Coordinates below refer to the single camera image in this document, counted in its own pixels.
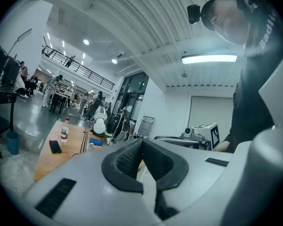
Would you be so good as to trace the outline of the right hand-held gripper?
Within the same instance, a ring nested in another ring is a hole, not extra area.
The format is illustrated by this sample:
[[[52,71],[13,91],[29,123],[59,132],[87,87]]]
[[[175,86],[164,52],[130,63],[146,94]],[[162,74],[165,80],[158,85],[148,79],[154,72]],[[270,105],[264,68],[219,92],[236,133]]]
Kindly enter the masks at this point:
[[[202,143],[207,143],[208,145],[206,149],[209,151],[214,151],[215,147],[220,142],[218,125],[216,122],[188,127],[181,134],[181,137],[156,136],[154,139],[193,149],[204,149]]]

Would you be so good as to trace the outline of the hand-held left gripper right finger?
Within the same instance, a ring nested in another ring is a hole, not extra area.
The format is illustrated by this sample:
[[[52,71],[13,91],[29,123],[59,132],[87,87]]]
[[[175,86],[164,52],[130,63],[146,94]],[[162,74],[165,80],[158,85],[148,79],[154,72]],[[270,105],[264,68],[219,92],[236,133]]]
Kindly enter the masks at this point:
[[[142,142],[143,161],[156,182],[154,212],[165,220],[188,208],[221,176],[231,153],[186,148],[159,140]]]

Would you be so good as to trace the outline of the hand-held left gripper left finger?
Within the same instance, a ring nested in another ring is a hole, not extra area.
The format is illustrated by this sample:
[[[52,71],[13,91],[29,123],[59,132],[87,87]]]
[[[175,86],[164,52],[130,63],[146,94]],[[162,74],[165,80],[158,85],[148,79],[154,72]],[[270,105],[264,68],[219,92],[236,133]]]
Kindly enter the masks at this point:
[[[37,209],[42,200],[64,178],[75,185],[52,218],[42,222],[66,226],[154,226],[161,219],[150,210],[141,193],[124,192],[104,177],[104,158],[130,145],[125,141],[75,155],[36,181],[24,194],[24,200]]]

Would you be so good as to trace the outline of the silver metal lamp with bulb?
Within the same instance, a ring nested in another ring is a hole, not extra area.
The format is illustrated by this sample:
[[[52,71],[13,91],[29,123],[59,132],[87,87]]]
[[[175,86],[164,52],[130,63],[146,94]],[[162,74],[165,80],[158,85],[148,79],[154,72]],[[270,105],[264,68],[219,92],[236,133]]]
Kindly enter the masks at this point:
[[[108,116],[101,98],[98,97],[93,101],[89,110],[89,115],[91,120],[87,123],[83,132],[80,153],[87,151],[88,136],[92,134],[92,131],[96,134],[103,134],[106,130],[104,121],[108,118]]]

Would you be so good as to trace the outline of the person's right forearm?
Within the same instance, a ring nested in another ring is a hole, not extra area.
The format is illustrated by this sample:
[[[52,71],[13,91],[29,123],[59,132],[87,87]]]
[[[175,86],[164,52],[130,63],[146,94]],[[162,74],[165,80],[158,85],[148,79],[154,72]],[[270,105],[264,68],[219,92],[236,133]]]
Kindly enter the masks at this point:
[[[232,149],[231,143],[229,141],[221,142],[216,147],[216,151],[218,151],[218,152],[227,152],[227,153],[233,153],[234,152],[234,150]]]

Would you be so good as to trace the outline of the grey folding platform cart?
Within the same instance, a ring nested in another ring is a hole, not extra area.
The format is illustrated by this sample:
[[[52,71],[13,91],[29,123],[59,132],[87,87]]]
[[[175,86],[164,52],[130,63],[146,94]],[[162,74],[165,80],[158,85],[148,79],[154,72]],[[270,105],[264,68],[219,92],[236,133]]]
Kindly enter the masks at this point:
[[[143,116],[138,129],[138,134],[142,137],[149,137],[154,121],[154,117]]]

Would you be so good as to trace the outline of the black smartphone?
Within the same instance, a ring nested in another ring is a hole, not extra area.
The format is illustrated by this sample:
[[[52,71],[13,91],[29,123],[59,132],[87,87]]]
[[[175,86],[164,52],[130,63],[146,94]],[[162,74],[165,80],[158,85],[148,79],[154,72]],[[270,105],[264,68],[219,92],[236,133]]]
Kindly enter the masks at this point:
[[[59,154],[59,153],[62,153],[62,150],[58,144],[58,141],[56,140],[50,140],[49,141],[49,145],[50,145],[50,149],[51,149],[51,152],[53,154]]]

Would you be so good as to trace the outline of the black framed glass door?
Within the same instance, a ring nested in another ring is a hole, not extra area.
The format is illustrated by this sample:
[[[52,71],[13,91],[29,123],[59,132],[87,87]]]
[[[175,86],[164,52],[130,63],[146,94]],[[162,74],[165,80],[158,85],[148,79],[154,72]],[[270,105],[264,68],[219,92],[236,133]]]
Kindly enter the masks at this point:
[[[149,77],[145,72],[125,77],[117,93],[112,113],[125,110],[126,119],[137,122],[148,81]]]

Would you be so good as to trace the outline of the black helmet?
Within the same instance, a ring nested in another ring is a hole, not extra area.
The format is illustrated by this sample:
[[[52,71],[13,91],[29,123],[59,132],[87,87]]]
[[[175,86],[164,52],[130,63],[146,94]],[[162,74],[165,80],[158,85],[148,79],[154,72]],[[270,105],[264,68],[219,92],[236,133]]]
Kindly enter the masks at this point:
[[[129,136],[130,122],[126,119],[124,113],[116,113],[110,116],[105,130],[107,145],[126,141]]]

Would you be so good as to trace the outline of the clear water bottle red cap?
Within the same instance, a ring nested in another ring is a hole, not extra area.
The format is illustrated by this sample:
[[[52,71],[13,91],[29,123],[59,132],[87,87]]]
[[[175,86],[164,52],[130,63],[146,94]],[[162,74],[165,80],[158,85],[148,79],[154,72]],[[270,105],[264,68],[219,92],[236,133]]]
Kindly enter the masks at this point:
[[[62,143],[65,143],[68,139],[69,133],[69,117],[66,117],[65,122],[61,128],[60,140]]]

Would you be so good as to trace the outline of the person's black clothed torso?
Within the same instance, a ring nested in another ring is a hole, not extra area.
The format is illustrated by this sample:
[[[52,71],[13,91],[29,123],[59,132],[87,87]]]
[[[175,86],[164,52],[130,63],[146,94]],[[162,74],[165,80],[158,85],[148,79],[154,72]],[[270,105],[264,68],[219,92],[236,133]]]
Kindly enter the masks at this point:
[[[283,20],[274,6],[263,0],[253,9],[245,42],[245,65],[233,95],[228,153],[274,125],[259,90],[283,58]]]

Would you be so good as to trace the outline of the long ceiling light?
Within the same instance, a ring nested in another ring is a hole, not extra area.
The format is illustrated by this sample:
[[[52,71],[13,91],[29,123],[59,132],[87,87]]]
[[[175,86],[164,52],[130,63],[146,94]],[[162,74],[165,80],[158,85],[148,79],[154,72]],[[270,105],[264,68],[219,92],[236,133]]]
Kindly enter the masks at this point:
[[[229,62],[235,63],[237,55],[199,55],[199,56],[183,56],[182,63],[198,64],[198,63],[211,63],[211,62]]]

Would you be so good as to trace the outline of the blue waste bin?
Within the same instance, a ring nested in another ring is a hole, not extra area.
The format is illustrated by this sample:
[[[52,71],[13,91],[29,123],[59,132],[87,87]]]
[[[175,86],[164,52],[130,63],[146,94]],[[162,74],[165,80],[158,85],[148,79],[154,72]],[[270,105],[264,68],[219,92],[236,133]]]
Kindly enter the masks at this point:
[[[19,153],[19,138],[18,138],[18,134],[13,132],[13,131],[9,131],[6,134],[6,139],[7,139],[7,147],[8,147],[8,151],[12,154],[12,155],[17,155]]]

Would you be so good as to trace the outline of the black balcony railing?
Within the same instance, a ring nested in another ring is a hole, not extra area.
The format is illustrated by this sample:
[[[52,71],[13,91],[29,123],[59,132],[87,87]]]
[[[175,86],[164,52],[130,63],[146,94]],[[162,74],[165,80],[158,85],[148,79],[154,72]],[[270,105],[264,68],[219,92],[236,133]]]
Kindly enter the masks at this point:
[[[70,58],[65,56],[64,54],[60,53],[59,51],[52,49],[51,47],[42,44],[42,54],[45,55],[47,58],[65,66],[69,61]],[[114,83],[107,80],[106,78],[100,76],[96,72],[92,71],[91,69],[79,64],[75,60],[71,62],[69,69],[78,73],[79,75],[90,79],[91,81],[102,85],[104,88],[108,90],[112,90],[114,87]]]

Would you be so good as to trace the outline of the black equipment cases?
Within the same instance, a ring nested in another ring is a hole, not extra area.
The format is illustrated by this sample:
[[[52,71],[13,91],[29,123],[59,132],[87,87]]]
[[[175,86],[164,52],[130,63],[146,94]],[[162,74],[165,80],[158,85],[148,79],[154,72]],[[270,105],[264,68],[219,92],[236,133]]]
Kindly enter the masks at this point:
[[[20,64],[0,46],[0,84],[3,87],[14,89]]]

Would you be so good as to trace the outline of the light panel stand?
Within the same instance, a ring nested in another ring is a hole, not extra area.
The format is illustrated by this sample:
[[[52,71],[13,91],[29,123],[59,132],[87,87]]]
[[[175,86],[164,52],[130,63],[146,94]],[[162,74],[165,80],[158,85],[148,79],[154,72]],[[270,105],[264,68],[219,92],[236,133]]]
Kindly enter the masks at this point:
[[[17,40],[15,41],[15,43],[13,44],[13,46],[11,47],[11,49],[9,50],[8,55],[11,53],[11,50],[14,48],[14,46],[15,46],[18,42],[22,41],[24,38],[26,38],[27,36],[29,36],[29,35],[31,34],[31,32],[32,32],[32,28],[30,28],[29,30],[27,30],[27,31],[25,31],[23,34],[21,34],[21,35],[17,38]]]

